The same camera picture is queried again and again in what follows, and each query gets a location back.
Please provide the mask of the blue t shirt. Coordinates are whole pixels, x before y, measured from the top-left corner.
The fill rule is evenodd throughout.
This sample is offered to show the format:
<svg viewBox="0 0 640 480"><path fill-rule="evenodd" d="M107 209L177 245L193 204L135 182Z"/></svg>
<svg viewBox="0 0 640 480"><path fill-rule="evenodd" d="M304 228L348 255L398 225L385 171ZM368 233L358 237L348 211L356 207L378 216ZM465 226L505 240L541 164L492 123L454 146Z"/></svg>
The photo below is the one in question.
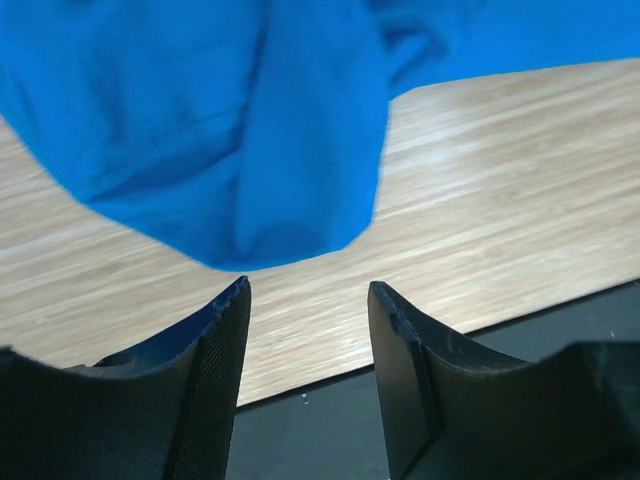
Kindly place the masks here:
<svg viewBox="0 0 640 480"><path fill-rule="evenodd" d="M369 226L393 98L638 53L635 1L5 1L1 113L80 203L247 271Z"/></svg>

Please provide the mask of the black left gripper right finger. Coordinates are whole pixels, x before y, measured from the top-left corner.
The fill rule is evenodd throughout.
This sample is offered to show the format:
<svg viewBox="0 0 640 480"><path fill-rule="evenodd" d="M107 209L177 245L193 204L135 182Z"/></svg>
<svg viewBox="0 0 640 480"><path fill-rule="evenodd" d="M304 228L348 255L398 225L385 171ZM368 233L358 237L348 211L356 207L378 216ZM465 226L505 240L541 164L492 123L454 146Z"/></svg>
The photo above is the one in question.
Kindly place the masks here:
<svg viewBox="0 0 640 480"><path fill-rule="evenodd" d="M368 318L391 478L638 477L637 343L578 342L527 362L383 282Z"/></svg>

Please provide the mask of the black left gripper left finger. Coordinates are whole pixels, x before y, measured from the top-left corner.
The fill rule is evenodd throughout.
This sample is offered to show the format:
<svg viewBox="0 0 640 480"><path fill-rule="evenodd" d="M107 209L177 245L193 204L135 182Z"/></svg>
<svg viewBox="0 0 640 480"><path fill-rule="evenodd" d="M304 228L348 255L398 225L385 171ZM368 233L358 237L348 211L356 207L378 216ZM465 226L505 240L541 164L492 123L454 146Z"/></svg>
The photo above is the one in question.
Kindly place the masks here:
<svg viewBox="0 0 640 480"><path fill-rule="evenodd" d="M92 366L1 350L5 479L222 479L251 313L240 277L214 300Z"/></svg>

